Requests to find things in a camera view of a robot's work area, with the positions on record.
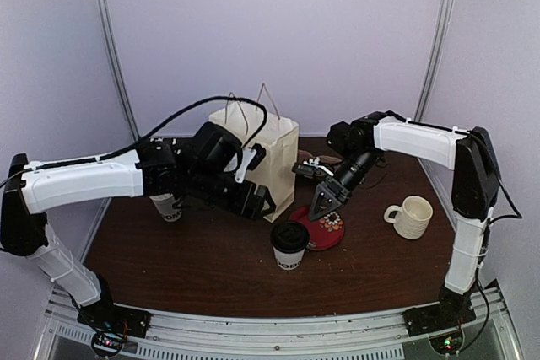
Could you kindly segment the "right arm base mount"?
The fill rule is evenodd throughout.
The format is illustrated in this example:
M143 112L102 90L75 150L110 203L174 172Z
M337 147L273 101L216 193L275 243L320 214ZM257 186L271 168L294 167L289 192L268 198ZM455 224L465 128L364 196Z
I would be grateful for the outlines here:
M476 319L472 309L465 309L460 314L447 314L439 304L407 309L402 317L410 337L457 328Z

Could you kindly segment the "paper cup with straws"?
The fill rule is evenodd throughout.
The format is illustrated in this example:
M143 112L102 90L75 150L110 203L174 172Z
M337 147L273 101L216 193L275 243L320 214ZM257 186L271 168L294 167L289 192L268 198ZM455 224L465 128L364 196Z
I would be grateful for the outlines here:
M156 207L159 215L166 222L172 223L181 218L183 197L175 197L168 193L163 195L151 196L150 200Z

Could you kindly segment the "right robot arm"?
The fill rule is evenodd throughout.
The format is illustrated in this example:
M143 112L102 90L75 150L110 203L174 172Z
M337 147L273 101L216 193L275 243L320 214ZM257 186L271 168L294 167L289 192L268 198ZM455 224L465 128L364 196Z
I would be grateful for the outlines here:
M489 226L500 190L500 170L489 133L444 129L376 111L331 126L327 145L343 158L316 186L308 218L316 221L344 206L385 152L403 153L445 166L453 173L451 203L456 233L451 262L433 308L440 327L460 319L489 248Z

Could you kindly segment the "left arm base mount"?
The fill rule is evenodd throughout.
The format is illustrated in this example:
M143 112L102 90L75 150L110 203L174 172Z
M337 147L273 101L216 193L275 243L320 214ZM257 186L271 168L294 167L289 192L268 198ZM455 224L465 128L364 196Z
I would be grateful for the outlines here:
M119 336L144 338L150 324L151 314L141 309L115 306L112 314L102 315L88 309L78 311L77 321L93 330L112 332Z

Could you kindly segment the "black plastic cup lid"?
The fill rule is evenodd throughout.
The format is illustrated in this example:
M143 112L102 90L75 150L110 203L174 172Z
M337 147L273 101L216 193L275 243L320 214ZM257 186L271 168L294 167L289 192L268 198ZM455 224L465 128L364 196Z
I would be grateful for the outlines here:
M310 234L305 225L286 221L273 226L270 233L273 248L284 254L294 254L305 250L310 242Z

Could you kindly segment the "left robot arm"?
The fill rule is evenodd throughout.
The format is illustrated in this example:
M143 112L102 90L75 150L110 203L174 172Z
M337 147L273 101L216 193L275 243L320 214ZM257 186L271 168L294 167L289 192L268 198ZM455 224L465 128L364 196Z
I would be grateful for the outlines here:
M261 145L243 146L211 122L184 142L148 138L103 156L42 163L17 154L3 185L1 246L34 261L102 329L112 330L122 313L107 282L73 257L48 223L47 210L107 197L171 194L257 220L276 209L269 189L246 179L265 156Z

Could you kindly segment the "white paper cup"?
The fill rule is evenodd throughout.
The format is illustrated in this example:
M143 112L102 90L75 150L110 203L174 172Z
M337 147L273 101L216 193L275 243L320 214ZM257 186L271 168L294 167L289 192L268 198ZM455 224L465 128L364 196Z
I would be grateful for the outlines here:
M305 254L305 249L293 253L287 253L277 249L276 247L273 247L273 253L275 261L280 269L285 271L292 271L300 266L300 263Z

